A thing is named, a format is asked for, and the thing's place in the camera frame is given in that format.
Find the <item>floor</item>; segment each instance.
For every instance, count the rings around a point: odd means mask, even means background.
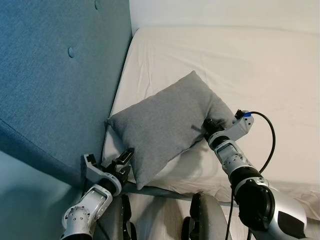
[[[132,217],[140,240],[180,240],[183,219],[189,216],[190,201],[154,197],[140,194],[129,195]],[[226,219],[228,206],[222,206]],[[248,229],[238,218],[238,208],[233,209],[230,233],[232,240],[246,240]],[[308,222],[305,234],[315,240],[320,239],[320,223]]]

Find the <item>white bed sheet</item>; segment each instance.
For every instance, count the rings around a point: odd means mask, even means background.
[[[242,109],[269,117],[276,148],[263,176],[299,200],[308,217],[320,220],[318,54],[315,34],[250,27],[143,28],[130,45],[111,115],[195,70],[234,113]],[[254,119],[237,143],[259,169],[272,136],[263,119]],[[109,128],[103,161],[122,150]],[[129,179],[134,182],[132,174]],[[204,191],[230,201],[227,175],[205,141],[171,160],[149,185],[178,193]]]

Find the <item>blue fabric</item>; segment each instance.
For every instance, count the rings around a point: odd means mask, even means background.
[[[0,1],[0,150],[79,185],[131,39],[129,0]]]

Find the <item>wall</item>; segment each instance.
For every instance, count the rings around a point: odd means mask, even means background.
[[[319,30],[317,0],[130,0],[130,14],[133,34],[154,25]]]
[[[0,151],[1,239],[58,240],[79,190]]]

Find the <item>pillow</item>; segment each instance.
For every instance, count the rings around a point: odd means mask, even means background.
[[[192,71],[108,119],[123,146],[134,148],[131,164],[138,190],[168,161],[203,138],[207,117],[224,127],[234,118],[227,105]]]

